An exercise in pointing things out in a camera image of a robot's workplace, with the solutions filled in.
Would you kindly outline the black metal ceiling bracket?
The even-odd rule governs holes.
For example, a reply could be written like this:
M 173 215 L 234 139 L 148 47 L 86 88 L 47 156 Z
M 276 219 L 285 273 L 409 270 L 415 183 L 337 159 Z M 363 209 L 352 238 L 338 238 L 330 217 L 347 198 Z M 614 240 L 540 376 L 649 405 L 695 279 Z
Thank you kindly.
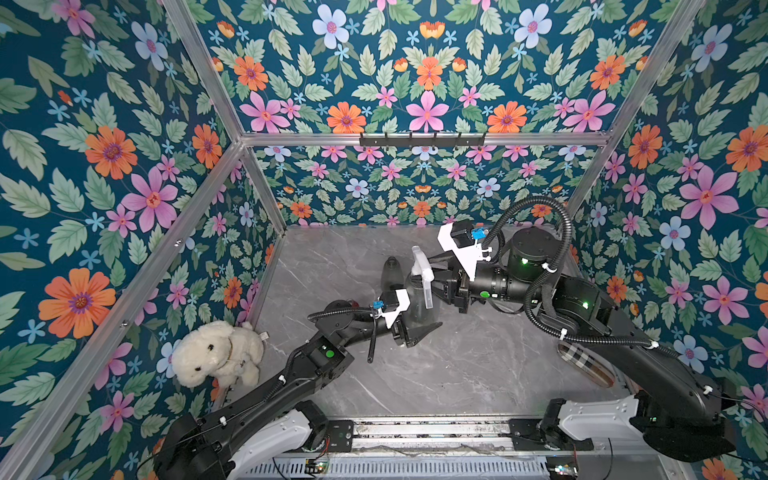
M 456 135 L 449 134 L 360 134 L 358 142 L 360 146 L 370 147 L 437 147 L 437 148 L 455 148 L 471 147 L 482 145 L 485 140 L 484 135 Z

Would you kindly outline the metal base rail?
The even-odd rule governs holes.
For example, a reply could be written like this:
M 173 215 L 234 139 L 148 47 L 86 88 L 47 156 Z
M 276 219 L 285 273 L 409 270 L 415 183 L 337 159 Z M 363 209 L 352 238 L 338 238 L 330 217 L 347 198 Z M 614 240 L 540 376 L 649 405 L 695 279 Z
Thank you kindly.
M 339 418 L 311 479 L 691 479 L 638 440 L 548 446 L 536 419 L 504 415 Z

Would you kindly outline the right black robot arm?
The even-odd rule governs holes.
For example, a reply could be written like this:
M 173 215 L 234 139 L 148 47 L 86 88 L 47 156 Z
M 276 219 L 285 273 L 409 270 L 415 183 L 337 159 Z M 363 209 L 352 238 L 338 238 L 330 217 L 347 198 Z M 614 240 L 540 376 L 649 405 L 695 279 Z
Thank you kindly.
M 442 252 L 433 259 L 447 266 L 435 272 L 432 291 L 443 302 L 462 313 L 473 302 L 517 303 L 537 329 L 595 353 L 639 388 L 614 401 L 553 399 L 527 440 L 572 450 L 594 438 L 639 439 L 687 463 L 733 453 L 724 384 L 636 327 L 597 286 L 563 273 L 573 233 L 567 208 L 545 196 L 514 203 L 490 229 L 456 221 L 438 233 Z

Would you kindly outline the striped oblong case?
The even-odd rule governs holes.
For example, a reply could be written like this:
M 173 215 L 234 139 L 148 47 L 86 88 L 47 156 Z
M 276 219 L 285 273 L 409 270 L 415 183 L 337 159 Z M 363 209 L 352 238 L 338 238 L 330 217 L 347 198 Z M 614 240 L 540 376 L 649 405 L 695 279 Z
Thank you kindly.
M 616 378 L 612 371 L 582 347 L 559 341 L 557 352 L 563 361 L 601 388 L 609 389 L 614 386 Z

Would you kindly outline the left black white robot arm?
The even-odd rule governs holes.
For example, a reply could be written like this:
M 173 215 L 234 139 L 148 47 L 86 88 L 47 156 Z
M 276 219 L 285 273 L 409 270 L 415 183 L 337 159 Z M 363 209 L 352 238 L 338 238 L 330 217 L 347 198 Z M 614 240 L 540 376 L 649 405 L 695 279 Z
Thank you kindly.
M 284 452 L 325 449 L 328 419 L 309 398 L 352 364 L 349 346 L 366 342 L 374 349 L 379 336 L 390 334 L 412 347 L 441 325 L 408 323 L 402 313 L 388 325 L 375 306 L 345 300 L 308 319 L 316 333 L 272 378 L 204 417 L 186 414 L 172 424 L 153 459 L 157 478 L 238 479 Z

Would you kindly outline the clear plastic spray bottle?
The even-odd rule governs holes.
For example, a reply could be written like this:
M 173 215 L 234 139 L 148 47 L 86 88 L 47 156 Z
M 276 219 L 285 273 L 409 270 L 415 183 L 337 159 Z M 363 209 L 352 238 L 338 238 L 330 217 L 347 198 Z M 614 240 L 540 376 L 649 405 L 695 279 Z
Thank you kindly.
M 404 289 L 404 279 L 398 259 L 390 256 L 384 263 L 381 275 L 382 293 L 379 300 L 383 303 L 384 312 L 394 311 L 400 305 L 397 291 Z

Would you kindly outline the cream plush teddy bear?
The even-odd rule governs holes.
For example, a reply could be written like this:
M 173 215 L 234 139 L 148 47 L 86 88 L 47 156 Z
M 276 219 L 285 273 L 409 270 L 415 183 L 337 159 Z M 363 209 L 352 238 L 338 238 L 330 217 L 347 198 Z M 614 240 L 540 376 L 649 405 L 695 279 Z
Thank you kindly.
M 172 354 L 176 378 L 187 388 L 198 387 L 207 378 L 215 379 L 220 388 L 237 382 L 255 387 L 265 339 L 252 326 L 237 327 L 225 321 L 202 325 L 187 334 Z

